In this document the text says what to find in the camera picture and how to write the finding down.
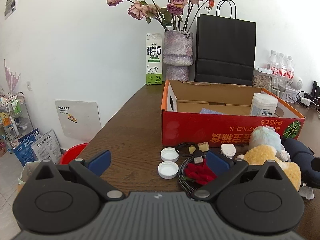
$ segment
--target black paper bag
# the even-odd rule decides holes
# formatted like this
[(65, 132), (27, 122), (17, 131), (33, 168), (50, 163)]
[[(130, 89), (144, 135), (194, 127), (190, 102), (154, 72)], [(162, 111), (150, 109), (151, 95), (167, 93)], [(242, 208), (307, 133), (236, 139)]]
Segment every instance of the black paper bag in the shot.
[(195, 81), (252, 85), (256, 23), (201, 14), (196, 46)]

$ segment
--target bag handle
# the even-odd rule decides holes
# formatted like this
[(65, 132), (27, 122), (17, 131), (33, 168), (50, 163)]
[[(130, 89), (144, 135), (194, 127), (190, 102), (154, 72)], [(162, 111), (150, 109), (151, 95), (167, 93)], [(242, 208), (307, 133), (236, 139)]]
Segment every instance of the bag handle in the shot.
[(232, 5), (230, 2), (233, 2), (233, 4), (235, 5), (235, 19), (237, 18), (237, 6), (235, 4), (235, 2), (233, 0), (221, 0), (218, 5), (217, 5), (217, 10), (216, 10), (216, 16), (220, 17), (220, 9), (222, 4), (224, 4), (225, 2), (228, 2), (230, 7), (231, 7), (231, 14), (230, 14), (230, 19), (232, 18)]

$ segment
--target floor tile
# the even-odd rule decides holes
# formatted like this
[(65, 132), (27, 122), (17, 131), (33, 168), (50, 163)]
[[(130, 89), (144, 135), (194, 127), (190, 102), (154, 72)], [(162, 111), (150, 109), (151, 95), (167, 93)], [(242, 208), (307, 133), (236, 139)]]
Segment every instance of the floor tile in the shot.
[(18, 190), (16, 189), (16, 190), (12, 193), (12, 195), (8, 198), (7, 202), (9, 203), (10, 206), (13, 205), (13, 202), (14, 202), (17, 194), (18, 194)]
[(17, 189), (22, 165), (14, 154), (5, 153), (0, 158), (0, 194), (8, 200)]
[(0, 209), (3, 207), (5, 203), (6, 203), (5, 198), (0, 194)]
[(20, 232), (12, 213), (12, 207), (5, 203), (0, 209), (0, 239), (10, 240)]

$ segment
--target yellow plush toy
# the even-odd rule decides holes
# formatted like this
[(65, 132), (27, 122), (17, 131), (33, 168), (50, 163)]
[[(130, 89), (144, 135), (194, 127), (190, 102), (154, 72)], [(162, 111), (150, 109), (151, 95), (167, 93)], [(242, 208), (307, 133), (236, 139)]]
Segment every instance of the yellow plush toy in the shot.
[(296, 163), (288, 163), (276, 157), (276, 149), (269, 145), (259, 145), (238, 158), (246, 160), (250, 165), (263, 165), (266, 160), (275, 160), (283, 169), (297, 191), (301, 184), (301, 171)]

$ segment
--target white wall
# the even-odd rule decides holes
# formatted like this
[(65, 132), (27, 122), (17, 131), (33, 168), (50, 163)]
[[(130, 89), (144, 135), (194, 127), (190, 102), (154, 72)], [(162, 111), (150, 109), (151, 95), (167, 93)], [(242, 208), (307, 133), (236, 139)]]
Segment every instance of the white wall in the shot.
[[(256, 65), (265, 64), (271, 49), (289, 54), (310, 91), (311, 81), (320, 81), (320, 0), (234, 1), (237, 18), (257, 23)], [(0, 17), (0, 62), (21, 72), (17, 91), (25, 93), (32, 121), (43, 133), (53, 128), (63, 149), (81, 141), (63, 135), (55, 99), (96, 101), (103, 126), (145, 83), (145, 34), (163, 31), (155, 21), (131, 18), (129, 7), (109, 7), (106, 0), (19, 0), (6, 21)], [(229, 9), (224, 4), (221, 11), (227, 16)], [(0, 84), (7, 89), (1, 65)]]

